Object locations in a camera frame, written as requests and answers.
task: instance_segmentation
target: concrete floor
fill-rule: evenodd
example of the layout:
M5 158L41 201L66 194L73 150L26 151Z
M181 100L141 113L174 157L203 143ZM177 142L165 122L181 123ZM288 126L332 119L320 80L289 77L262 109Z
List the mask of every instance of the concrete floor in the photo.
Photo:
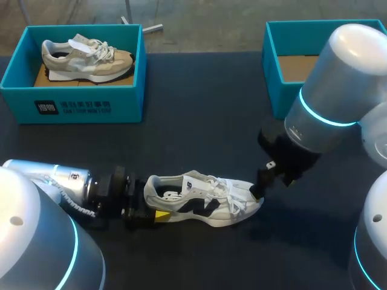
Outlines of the concrete floor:
M125 0L24 0L34 25L115 24ZM260 50L266 21L377 18L386 0L131 0L135 23L162 23L147 52ZM0 56L11 55L25 27L17 0L0 0Z

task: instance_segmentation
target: black table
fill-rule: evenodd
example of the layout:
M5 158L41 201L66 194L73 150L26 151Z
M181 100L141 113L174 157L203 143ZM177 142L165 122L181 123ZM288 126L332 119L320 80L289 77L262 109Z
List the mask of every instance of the black table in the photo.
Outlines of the black table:
M120 164L141 176L195 169L253 182L269 161L256 137L270 116L261 53L149 54L141 124L18 126L1 100L0 161L95 174ZM351 289L354 229L383 171L355 131L295 185L277 182L235 226L187 221L128 232L117 220L88 230L105 256L106 289Z

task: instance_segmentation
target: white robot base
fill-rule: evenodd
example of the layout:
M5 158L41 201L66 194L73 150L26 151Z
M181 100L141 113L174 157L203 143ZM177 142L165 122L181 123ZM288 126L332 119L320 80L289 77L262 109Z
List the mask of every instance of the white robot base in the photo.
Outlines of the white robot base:
M38 186L0 167L0 289L102 290L92 238Z
M372 185L357 225L350 258L354 289L387 289L387 172Z

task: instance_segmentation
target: white sneaker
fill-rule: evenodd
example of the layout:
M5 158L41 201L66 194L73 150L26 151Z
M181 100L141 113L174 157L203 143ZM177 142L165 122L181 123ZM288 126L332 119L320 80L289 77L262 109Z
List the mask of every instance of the white sneaker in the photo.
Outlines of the white sneaker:
M149 177L144 187L146 203L171 213L168 222L198 219L213 227L225 227L247 219L264 202L249 191L252 183L216 178L190 171L178 176Z
M109 82L121 77L133 64L131 53L80 34L65 43L43 41L42 58L50 70L49 80Z

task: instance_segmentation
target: shoe lace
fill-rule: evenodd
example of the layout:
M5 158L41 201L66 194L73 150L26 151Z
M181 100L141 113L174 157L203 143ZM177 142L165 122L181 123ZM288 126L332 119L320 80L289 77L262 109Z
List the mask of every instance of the shoe lace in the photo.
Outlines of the shoe lace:
M92 47L97 49L94 52L87 54L86 56L96 56L97 60L95 63L100 60L109 61L113 59L115 47L111 47L106 41L102 42L98 39L90 39L90 43L92 44Z
M217 188L217 186L220 184L226 188L223 192L226 193L227 202L229 203L229 208L232 215L236 216L238 213L246 209L246 197L233 192L233 185L231 181L224 178L217 178L212 175L209 175L209 177L213 178L208 182L211 183L212 191L214 193L216 193L215 188Z

